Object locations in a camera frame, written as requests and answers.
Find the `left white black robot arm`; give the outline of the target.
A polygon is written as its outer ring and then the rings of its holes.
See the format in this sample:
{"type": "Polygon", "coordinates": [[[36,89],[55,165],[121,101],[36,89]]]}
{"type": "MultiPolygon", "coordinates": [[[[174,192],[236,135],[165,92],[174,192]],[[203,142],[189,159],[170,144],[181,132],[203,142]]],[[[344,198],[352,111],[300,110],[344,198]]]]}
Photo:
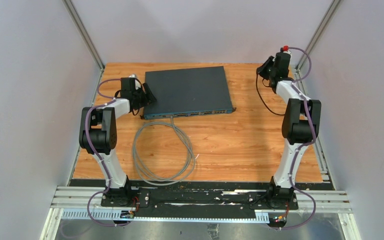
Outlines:
{"type": "Polygon", "coordinates": [[[141,83],[135,74],[117,81],[121,88],[114,96],[108,97],[109,102],[82,109],[79,145],[93,156],[103,172],[106,189],[102,196],[105,200],[126,207],[136,198],[116,154],[116,121],[127,114],[136,116],[140,109],[157,99],[148,84],[141,83]]]}

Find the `dark blue network switch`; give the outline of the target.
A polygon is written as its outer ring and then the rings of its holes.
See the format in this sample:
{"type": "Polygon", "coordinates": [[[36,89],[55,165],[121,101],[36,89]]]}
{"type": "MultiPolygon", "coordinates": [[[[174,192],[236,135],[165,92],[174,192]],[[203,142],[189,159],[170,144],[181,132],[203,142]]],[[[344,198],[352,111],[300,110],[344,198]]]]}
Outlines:
{"type": "Polygon", "coordinates": [[[147,71],[156,102],[143,108],[143,120],[231,114],[232,104],[223,66],[147,71]]]}

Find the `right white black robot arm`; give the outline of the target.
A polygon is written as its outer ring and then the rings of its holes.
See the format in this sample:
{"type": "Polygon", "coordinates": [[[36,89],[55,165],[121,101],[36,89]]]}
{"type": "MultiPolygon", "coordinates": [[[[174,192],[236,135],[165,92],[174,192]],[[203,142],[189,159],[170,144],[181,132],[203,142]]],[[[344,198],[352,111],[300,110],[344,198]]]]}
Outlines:
{"type": "Polygon", "coordinates": [[[318,137],[321,118],[321,102],[306,96],[298,88],[298,82],[289,76],[290,60],[290,51],[283,47],[256,70],[256,74],[268,80],[269,87],[286,103],[281,126],[284,149],[265,195],[266,204],[272,209],[293,201],[301,159],[318,137]]]}

